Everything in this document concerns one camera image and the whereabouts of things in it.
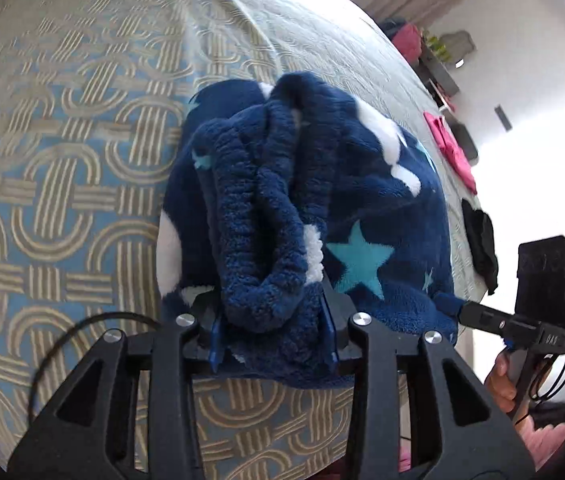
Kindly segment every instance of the triangular cutout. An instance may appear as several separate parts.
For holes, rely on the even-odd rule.
[[[57,410],[57,418],[86,428],[91,426],[96,416],[96,398],[101,374],[102,361],[92,363]]]
[[[453,361],[442,363],[444,377],[447,380],[453,418],[460,427],[484,422],[489,418],[489,408],[478,393],[473,389],[469,380],[457,369]]]

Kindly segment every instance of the mattress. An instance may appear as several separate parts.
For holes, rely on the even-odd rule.
[[[309,70],[359,96],[431,153],[449,212],[456,294],[479,300],[467,189],[423,112],[437,107],[373,21],[347,0],[0,0],[0,463],[26,430],[30,379],[90,314],[157,316],[160,203],[193,95],[226,78]],[[142,330],[122,322],[128,333]],[[40,386],[46,402],[105,330],[85,330]],[[147,381],[136,426],[146,466]],[[208,479],[303,479],[344,454],[350,389],[195,383]]]

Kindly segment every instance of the person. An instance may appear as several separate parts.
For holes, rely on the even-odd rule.
[[[507,377],[509,370],[509,353],[502,351],[495,359],[493,368],[485,380],[487,390],[493,396],[498,407],[505,413],[514,409],[517,394],[515,385]],[[520,418],[515,423],[518,434],[540,469],[565,441],[565,422],[556,426],[548,425],[536,429],[533,416],[529,414],[529,402],[525,402],[520,410]]]

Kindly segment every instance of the blue fleece blanket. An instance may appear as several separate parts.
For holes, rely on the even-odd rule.
[[[367,103],[310,73],[194,97],[158,235],[163,315],[219,288],[223,344],[244,373],[330,384],[323,272],[392,330],[455,342],[456,321],[432,300],[453,293],[449,254],[431,157]]]

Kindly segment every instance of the silver screw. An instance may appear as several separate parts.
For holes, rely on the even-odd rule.
[[[429,330],[424,333],[424,340],[430,345],[437,345],[442,341],[442,335],[436,330]]]
[[[181,314],[176,318],[176,323],[180,326],[191,326],[196,322],[196,319],[191,314]]]
[[[107,341],[107,343],[117,343],[120,339],[122,339],[122,332],[117,328],[107,330],[107,332],[102,335],[102,339]]]
[[[356,312],[353,315],[353,322],[359,326],[367,326],[371,323],[371,316],[366,312]]]

